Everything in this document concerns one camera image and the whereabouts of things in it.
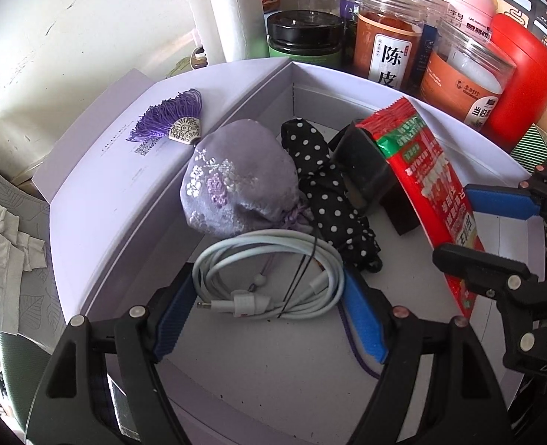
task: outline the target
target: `qr code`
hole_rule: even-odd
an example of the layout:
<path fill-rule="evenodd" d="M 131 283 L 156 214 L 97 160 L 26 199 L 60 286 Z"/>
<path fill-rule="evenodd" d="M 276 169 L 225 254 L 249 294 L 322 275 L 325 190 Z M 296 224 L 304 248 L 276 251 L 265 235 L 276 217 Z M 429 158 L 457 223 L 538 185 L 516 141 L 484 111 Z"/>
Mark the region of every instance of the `qr code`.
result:
<path fill-rule="evenodd" d="M 154 145 L 156 145 L 156 142 L 159 140 L 160 138 L 158 137 L 152 137 L 151 139 L 144 141 L 137 149 L 135 149 L 135 153 L 140 155 L 147 155 L 151 148 L 154 147 Z"/>

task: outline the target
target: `red lid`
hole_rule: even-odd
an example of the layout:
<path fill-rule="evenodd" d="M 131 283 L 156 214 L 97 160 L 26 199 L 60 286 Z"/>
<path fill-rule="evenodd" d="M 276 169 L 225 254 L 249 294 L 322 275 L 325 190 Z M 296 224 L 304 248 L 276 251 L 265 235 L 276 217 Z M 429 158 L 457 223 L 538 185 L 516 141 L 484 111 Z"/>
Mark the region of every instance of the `red lid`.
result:
<path fill-rule="evenodd" d="M 498 47 L 509 54 L 514 53 L 511 47 L 517 47 L 539 65 L 547 75 L 547 47 L 527 28 L 503 13 L 494 16 L 490 27 L 492 40 Z"/>

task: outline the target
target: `brown powder jar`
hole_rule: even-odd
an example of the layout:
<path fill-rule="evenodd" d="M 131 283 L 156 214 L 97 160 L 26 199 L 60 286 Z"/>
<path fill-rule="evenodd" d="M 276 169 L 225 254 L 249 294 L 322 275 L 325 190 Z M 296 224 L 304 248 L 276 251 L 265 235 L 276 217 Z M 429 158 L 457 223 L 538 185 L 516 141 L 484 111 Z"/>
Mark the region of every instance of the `brown powder jar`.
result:
<path fill-rule="evenodd" d="M 395 90 L 408 83 L 427 9 L 413 0 L 362 0 L 355 74 Z"/>

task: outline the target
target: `charging cable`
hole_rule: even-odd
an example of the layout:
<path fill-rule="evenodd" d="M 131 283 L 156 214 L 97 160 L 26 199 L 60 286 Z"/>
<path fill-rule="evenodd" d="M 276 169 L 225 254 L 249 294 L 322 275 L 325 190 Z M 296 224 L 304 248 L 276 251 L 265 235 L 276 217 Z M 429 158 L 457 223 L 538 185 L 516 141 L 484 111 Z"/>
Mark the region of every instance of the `charging cable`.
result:
<path fill-rule="evenodd" d="M 231 291 L 222 281 L 220 272 L 224 267 L 249 257 L 272 253 L 302 254 L 302 262 L 304 257 L 310 257 L 302 269 L 301 277 L 311 259 L 320 264 L 323 272 L 295 298 L 293 294 L 298 287 L 299 279 L 295 284 L 292 282 L 289 293 L 286 293 L 286 297 L 280 302 L 274 302 L 266 294 L 252 291 L 262 288 L 267 283 L 262 273 L 254 277 L 251 291 Z M 195 261 L 192 278 L 195 291 L 202 300 L 197 304 L 199 308 L 254 319 L 316 318 L 339 302 L 345 285 L 343 261 L 333 246 L 309 234 L 283 229 L 254 231 L 211 245 Z"/>

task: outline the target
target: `green jar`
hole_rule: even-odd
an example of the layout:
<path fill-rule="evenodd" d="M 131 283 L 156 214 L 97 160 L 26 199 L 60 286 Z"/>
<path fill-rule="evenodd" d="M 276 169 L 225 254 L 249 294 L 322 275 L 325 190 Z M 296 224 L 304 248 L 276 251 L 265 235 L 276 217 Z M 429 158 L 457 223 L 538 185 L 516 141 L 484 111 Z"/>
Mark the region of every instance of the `green jar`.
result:
<path fill-rule="evenodd" d="M 269 56 L 339 69 L 343 19 L 331 13 L 291 10 L 267 18 Z"/>

